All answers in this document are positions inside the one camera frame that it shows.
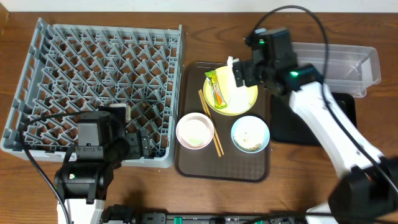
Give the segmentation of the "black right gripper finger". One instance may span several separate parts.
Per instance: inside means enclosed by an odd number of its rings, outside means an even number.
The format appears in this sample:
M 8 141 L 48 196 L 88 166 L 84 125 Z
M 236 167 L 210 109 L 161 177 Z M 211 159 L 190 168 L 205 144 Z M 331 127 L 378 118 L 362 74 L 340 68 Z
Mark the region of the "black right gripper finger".
M 243 63 L 244 84 L 246 87 L 256 86 L 259 83 L 256 73 L 256 65 L 253 60 L 247 60 Z
M 233 75 L 237 87 L 244 86 L 243 68 L 240 61 L 233 62 Z

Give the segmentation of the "white napkin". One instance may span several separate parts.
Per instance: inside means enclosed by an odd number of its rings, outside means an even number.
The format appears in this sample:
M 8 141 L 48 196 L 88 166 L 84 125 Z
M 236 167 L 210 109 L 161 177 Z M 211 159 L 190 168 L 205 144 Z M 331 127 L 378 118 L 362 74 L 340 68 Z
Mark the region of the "white napkin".
M 227 77 L 227 88 L 228 88 L 228 108 L 232 113 L 239 113 L 246 111 L 249 104 L 249 96 L 247 88 L 237 87 L 236 81 L 233 75 L 233 62 L 235 59 L 229 56 L 227 59 L 228 77 Z

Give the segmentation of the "green orange snack wrapper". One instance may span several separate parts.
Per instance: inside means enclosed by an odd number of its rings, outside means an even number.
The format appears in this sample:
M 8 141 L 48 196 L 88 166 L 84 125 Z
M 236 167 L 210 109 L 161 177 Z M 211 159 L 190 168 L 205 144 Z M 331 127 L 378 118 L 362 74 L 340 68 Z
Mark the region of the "green orange snack wrapper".
M 211 93 L 214 100 L 215 108 L 223 109 L 227 107 L 227 102 L 224 100 L 215 70 L 205 72 L 206 79 L 211 88 Z

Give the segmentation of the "light blue bowl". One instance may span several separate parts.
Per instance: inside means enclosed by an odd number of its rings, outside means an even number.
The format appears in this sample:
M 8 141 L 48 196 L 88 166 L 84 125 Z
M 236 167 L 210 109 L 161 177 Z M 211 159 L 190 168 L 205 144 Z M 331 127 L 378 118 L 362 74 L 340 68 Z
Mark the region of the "light blue bowl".
M 268 125 L 257 116 L 243 116 L 231 128 L 231 140 L 242 152 L 255 154 L 263 151 L 271 140 Z

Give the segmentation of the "leftover rice food waste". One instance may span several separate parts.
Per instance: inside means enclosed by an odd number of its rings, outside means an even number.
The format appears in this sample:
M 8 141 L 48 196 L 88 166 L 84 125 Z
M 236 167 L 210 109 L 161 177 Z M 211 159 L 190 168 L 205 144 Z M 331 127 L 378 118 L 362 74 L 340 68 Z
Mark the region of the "leftover rice food waste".
M 249 152 L 259 150 L 263 143 L 261 134 L 248 131 L 235 132 L 233 140 L 240 149 Z

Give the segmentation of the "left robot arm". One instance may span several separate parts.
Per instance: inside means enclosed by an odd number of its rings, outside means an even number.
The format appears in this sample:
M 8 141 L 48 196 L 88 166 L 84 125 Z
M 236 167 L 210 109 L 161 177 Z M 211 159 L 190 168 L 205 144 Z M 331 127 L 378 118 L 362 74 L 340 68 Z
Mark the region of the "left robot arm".
M 55 174 L 55 185 L 62 198 L 57 208 L 66 208 L 72 223 L 132 222 L 132 216 L 103 214 L 114 170 L 125 160 L 150 155 L 148 130 L 141 128 L 129 133 L 126 126 L 130 120 L 131 107 L 125 103 L 101 106 L 80 115 L 78 143 L 68 150 Z

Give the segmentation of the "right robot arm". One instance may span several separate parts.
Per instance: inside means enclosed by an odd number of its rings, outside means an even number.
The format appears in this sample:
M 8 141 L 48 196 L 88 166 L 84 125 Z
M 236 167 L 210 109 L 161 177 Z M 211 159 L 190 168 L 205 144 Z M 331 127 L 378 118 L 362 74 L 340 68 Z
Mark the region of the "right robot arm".
M 318 139 L 339 178 L 328 201 L 303 214 L 307 223 L 374 223 L 397 211 L 397 159 L 367 141 L 335 101 L 324 76 L 299 64 L 287 29 L 254 31 L 252 59 L 227 60 L 236 86 L 265 85 Z

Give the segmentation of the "grey plastic dishwasher rack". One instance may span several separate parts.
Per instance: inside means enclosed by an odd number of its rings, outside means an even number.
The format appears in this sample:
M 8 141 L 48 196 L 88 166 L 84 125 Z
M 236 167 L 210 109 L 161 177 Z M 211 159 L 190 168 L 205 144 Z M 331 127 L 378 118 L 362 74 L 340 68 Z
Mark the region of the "grey plastic dishwasher rack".
M 185 38 L 182 29 L 143 29 L 37 21 L 1 149 L 60 162 L 78 141 L 70 113 L 126 103 L 126 129 L 149 131 L 151 155 L 125 166 L 168 168 L 174 161 Z

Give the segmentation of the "yellow round plate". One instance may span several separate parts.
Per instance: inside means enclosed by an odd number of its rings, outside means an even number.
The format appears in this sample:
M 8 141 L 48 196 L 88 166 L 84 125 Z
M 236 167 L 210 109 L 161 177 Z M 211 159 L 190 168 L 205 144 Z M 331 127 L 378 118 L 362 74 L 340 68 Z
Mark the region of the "yellow round plate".
M 256 102 L 257 86 L 236 86 L 229 66 L 205 72 L 203 94 L 207 104 L 217 113 L 236 116 L 247 112 Z

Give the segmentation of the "pink bowl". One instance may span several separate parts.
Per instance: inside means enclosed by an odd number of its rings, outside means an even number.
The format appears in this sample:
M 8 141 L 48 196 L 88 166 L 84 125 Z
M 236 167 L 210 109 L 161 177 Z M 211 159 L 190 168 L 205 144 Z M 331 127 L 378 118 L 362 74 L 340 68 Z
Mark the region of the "pink bowl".
M 213 139 L 215 127 L 209 117 L 202 113 L 189 113 L 183 116 L 176 127 L 179 143 L 188 149 L 199 150 Z

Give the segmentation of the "white cup in pink bowl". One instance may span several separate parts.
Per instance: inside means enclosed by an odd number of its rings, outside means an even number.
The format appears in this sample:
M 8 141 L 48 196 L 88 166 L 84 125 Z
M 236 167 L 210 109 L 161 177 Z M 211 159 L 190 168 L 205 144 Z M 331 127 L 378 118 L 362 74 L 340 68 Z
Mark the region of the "white cup in pink bowl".
M 207 142 L 210 131 L 206 125 L 197 119 L 187 121 L 182 126 L 183 139 L 191 146 L 199 146 Z

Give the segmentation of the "brown serving tray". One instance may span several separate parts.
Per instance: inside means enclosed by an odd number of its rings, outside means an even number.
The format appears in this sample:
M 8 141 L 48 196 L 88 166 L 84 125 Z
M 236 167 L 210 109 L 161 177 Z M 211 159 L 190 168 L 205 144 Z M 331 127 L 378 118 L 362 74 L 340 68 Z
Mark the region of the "brown serving tray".
M 202 113 L 198 94 L 205 82 L 205 72 L 222 67 L 222 63 L 193 62 L 184 71 L 179 103 L 179 117 L 189 113 Z M 226 116 L 214 110 L 210 111 L 217 129 L 223 156 L 218 153 L 213 142 L 202 149 L 187 149 L 178 145 L 175 150 L 175 168 L 185 177 L 233 180 L 240 182 L 261 182 L 270 172 L 271 145 L 260 152 L 251 154 L 239 150 L 232 141 L 231 128 L 236 120 L 243 116 L 256 116 L 269 123 L 269 94 L 259 89 L 254 106 L 237 116 Z

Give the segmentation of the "black tray bin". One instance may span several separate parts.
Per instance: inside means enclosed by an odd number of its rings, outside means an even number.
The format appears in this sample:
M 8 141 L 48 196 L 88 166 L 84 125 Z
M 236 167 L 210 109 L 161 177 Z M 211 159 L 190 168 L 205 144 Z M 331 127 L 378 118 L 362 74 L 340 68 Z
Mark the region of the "black tray bin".
M 354 98 L 347 93 L 332 93 L 337 104 L 357 127 Z M 306 123 L 289 106 L 276 96 L 271 96 L 271 139 L 279 143 L 304 146 L 321 146 Z

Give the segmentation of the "clear plastic bin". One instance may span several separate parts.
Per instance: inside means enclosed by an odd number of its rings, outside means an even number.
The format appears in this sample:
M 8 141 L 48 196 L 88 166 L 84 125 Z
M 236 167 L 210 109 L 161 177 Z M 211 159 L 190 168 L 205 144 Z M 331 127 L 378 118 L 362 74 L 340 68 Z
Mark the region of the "clear plastic bin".
M 323 44 L 294 42 L 293 50 L 297 54 L 299 64 L 311 63 L 319 72 L 323 71 Z M 379 57 L 374 47 L 329 45 L 326 83 L 330 91 L 362 98 L 370 86 L 380 82 Z

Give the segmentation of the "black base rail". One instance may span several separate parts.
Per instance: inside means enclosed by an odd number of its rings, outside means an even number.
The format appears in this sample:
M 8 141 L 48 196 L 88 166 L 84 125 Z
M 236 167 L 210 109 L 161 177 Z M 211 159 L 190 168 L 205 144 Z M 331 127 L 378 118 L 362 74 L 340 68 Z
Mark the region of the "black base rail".
M 262 215 L 233 213 L 169 213 L 166 210 L 135 209 L 127 205 L 105 208 L 97 223 L 118 224 L 266 224 L 306 223 L 306 216 L 294 212 L 277 212 Z

